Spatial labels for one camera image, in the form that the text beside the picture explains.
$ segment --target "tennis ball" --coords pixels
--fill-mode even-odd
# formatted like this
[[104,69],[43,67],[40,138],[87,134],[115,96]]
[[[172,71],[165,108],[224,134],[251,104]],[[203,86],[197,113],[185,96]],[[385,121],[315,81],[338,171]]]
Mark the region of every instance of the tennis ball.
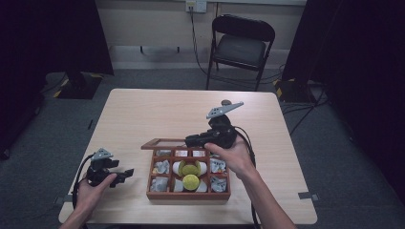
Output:
[[200,185],[200,180],[195,175],[187,175],[182,179],[182,185],[188,191],[196,190]]
[[184,165],[181,169],[181,173],[183,175],[197,175],[199,169],[195,165]]

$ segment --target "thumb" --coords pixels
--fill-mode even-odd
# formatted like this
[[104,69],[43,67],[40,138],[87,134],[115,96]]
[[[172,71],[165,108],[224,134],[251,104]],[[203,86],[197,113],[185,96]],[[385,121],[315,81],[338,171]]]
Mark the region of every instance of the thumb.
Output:
[[116,179],[116,177],[117,174],[110,174],[97,187],[99,187],[101,190],[106,189]]
[[214,143],[205,143],[203,147],[220,157],[226,157],[224,149]]

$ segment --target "black device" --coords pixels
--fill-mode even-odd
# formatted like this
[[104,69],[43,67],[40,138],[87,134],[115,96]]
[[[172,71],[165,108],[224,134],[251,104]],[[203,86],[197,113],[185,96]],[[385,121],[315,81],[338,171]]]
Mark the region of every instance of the black device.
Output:
[[117,174],[116,179],[110,184],[111,188],[116,187],[119,183],[124,183],[127,177],[131,177],[134,174],[134,169],[126,170],[123,173],[110,172],[108,169],[116,168],[119,165],[119,160],[111,160],[113,154],[110,152],[99,149],[92,156],[92,162],[87,169],[86,178],[89,179],[90,185],[97,186],[110,174]]
[[232,147],[238,134],[225,113],[244,105],[244,102],[231,104],[229,100],[224,100],[222,105],[222,107],[211,109],[206,116],[207,119],[211,118],[208,122],[211,127],[210,130],[199,135],[189,135],[185,138],[184,142],[187,147],[203,147],[207,142],[215,143],[224,149]]

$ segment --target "wall outlet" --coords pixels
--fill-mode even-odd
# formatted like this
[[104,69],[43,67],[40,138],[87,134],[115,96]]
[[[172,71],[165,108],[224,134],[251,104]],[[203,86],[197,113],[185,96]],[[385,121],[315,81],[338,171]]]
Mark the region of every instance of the wall outlet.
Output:
[[185,11],[206,12],[206,1],[185,1]]
[[185,11],[196,11],[196,1],[185,1]]

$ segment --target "chair backrest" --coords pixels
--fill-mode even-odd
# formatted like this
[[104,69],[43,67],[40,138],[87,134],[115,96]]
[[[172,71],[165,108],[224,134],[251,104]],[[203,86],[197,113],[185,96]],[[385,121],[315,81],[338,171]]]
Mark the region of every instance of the chair backrest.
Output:
[[274,29],[267,22],[230,14],[220,15],[215,18],[212,22],[212,31],[214,34],[215,31],[218,31],[271,43],[275,37]]

